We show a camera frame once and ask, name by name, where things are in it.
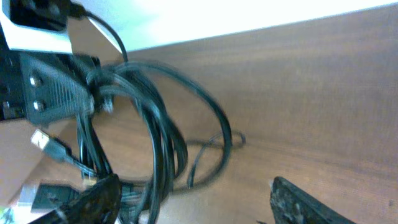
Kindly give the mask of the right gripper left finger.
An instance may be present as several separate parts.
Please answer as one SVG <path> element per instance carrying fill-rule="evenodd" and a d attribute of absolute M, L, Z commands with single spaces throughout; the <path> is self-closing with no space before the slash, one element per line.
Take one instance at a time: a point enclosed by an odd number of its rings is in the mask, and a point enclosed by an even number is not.
<path fill-rule="evenodd" d="M 121 183 L 116 174 L 79 192 L 70 185 L 40 184 L 32 209 L 51 210 L 31 224 L 114 223 L 121 203 Z"/>

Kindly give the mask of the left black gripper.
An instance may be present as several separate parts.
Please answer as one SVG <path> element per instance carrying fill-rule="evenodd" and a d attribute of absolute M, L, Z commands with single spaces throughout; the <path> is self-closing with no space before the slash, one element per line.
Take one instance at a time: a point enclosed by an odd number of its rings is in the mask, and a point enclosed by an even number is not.
<path fill-rule="evenodd" d="M 91 115 L 95 101 L 86 77 L 100 68 L 98 57 L 10 50 L 1 28 L 1 121 L 48 125 Z"/>

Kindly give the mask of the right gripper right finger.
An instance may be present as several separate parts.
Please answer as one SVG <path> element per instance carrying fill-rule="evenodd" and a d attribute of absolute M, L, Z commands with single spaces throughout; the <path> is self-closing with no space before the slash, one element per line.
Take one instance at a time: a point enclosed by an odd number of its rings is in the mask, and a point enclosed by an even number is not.
<path fill-rule="evenodd" d="M 281 176 L 272 182 L 270 205 L 276 223 L 354 223 Z"/>

